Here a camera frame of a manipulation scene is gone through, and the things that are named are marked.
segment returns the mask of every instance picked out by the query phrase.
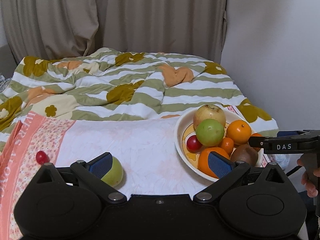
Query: green fruit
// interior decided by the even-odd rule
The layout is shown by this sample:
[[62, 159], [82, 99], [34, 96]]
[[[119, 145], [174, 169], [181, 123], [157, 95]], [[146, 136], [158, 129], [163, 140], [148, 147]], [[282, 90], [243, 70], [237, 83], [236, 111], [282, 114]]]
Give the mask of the green fruit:
[[110, 171], [102, 177], [102, 181], [107, 183], [109, 186], [117, 186], [123, 177], [123, 169], [121, 163], [116, 157], [112, 157], [112, 166]]
[[224, 127], [217, 120], [205, 119], [197, 127], [198, 141], [207, 147], [218, 145], [224, 136]]

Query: dark pants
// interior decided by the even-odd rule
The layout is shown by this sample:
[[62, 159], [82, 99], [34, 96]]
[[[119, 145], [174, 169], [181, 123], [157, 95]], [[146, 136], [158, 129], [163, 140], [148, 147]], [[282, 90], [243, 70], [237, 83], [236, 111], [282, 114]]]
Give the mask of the dark pants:
[[309, 198], [306, 191], [299, 193], [307, 208], [306, 225], [309, 240], [316, 237], [318, 231], [318, 217], [316, 216], [316, 206], [313, 205], [313, 199]]

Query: striped blanket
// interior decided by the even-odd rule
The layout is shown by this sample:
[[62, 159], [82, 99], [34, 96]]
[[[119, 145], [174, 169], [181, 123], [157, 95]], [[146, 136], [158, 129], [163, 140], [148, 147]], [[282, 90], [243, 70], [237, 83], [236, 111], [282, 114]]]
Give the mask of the striped blanket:
[[60, 119], [130, 121], [182, 115], [210, 103], [237, 112], [263, 135], [274, 136], [278, 129], [222, 66], [175, 53], [102, 48], [87, 57], [52, 61], [28, 56], [0, 100], [0, 151], [15, 123], [31, 110]]

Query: beige curtain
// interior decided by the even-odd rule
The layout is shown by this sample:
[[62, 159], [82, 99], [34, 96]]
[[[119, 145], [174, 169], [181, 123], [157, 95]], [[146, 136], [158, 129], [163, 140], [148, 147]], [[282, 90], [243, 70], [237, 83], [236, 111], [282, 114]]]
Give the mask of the beige curtain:
[[101, 47], [175, 52], [220, 62], [226, 0], [1, 0], [21, 60], [83, 56]]

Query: triangular hole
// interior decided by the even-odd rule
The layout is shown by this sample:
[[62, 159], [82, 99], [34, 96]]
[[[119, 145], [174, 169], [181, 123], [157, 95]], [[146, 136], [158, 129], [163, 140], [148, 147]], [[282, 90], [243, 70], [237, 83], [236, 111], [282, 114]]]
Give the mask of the triangular hole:
[[276, 169], [271, 169], [266, 181], [272, 181], [272, 182], [277, 182], [277, 183], [284, 183], [283, 179], [281, 178], [280, 174]]
[[49, 170], [45, 170], [37, 181], [37, 183], [46, 183], [46, 182], [52, 182], [52, 177]]

